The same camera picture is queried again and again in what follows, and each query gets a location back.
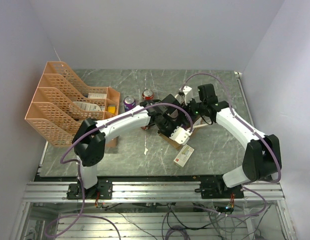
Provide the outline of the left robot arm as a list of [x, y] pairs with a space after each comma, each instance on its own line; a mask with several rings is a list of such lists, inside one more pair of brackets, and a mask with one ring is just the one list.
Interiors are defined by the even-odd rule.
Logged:
[[106, 120], [85, 119], [67, 150], [74, 151], [77, 164], [77, 183], [69, 186], [67, 198], [111, 199], [112, 185], [108, 181], [100, 182], [97, 176], [97, 165], [105, 155], [106, 144], [131, 130], [150, 125], [180, 145], [188, 141], [193, 130], [190, 114], [172, 95], [164, 100], [144, 100], [133, 109]]

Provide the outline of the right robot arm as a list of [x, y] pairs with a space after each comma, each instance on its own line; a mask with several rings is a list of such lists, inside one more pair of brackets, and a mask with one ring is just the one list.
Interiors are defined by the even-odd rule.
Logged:
[[233, 187], [255, 182], [277, 173], [281, 176], [281, 151], [279, 139], [257, 130], [229, 105], [227, 101], [218, 101], [212, 84], [197, 87], [199, 102], [193, 97], [193, 90], [183, 86], [179, 95], [183, 97], [183, 106], [191, 116], [206, 116], [231, 133], [245, 149], [242, 165], [223, 174], [222, 182], [215, 186], [216, 194], [228, 197]]

